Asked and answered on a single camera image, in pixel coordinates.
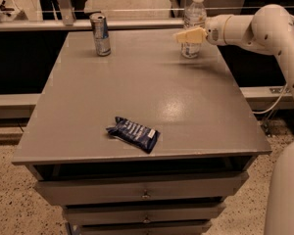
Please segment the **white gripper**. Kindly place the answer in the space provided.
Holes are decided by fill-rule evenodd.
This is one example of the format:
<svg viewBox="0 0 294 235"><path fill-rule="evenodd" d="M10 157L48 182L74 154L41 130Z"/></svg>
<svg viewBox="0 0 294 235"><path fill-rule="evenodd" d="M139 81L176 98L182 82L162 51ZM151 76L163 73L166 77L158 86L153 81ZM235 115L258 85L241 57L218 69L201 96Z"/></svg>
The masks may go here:
<svg viewBox="0 0 294 235"><path fill-rule="evenodd" d="M225 42L225 27L231 15L218 15L208 17L205 22L205 29L202 27L188 28L176 33L173 37L178 43L200 44L206 37L213 45L223 46Z"/></svg>

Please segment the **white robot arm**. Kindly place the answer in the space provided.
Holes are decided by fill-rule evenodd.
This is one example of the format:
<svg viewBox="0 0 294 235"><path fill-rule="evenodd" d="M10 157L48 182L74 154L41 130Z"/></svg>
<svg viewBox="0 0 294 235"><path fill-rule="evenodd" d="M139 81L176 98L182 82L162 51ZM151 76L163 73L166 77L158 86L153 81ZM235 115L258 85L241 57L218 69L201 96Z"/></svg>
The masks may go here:
<svg viewBox="0 0 294 235"><path fill-rule="evenodd" d="M179 43L235 45L273 55L294 100L294 18L270 4L253 15L218 15L176 33ZM269 186L264 235L294 235L294 142L277 159Z"/></svg>

